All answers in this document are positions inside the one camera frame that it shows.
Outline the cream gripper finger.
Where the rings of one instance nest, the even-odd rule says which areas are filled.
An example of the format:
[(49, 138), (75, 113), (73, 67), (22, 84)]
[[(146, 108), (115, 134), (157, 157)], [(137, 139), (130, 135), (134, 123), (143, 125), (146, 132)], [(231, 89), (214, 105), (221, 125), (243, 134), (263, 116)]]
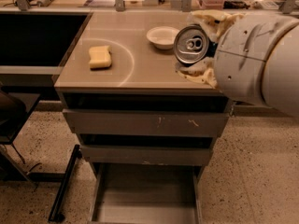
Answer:
[(195, 10), (188, 15), (188, 23), (199, 25), (207, 37), (218, 43), (225, 32), (237, 21), (244, 18), (244, 14), (229, 14), (221, 10)]
[(198, 63), (187, 67), (177, 62), (175, 65), (176, 73), (191, 82), (198, 84), (207, 84), (213, 89), (218, 88), (218, 82), (214, 73), (214, 59), (205, 57)]

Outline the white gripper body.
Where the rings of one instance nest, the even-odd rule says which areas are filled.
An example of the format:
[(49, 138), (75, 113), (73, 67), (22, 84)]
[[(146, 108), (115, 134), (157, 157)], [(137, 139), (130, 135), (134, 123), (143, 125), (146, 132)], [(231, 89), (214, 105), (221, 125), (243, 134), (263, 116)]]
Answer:
[(214, 73), (222, 93), (234, 101), (265, 105), (263, 69), (278, 41), (298, 20), (277, 14), (247, 14), (221, 37)]

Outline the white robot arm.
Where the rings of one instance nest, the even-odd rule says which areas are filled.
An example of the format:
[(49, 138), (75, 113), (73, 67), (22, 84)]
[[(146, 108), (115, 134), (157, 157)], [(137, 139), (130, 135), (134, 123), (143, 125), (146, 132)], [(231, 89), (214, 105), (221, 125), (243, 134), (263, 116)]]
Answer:
[(177, 34), (177, 72), (228, 98), (299, 115), (299, 19), (197, 10)]

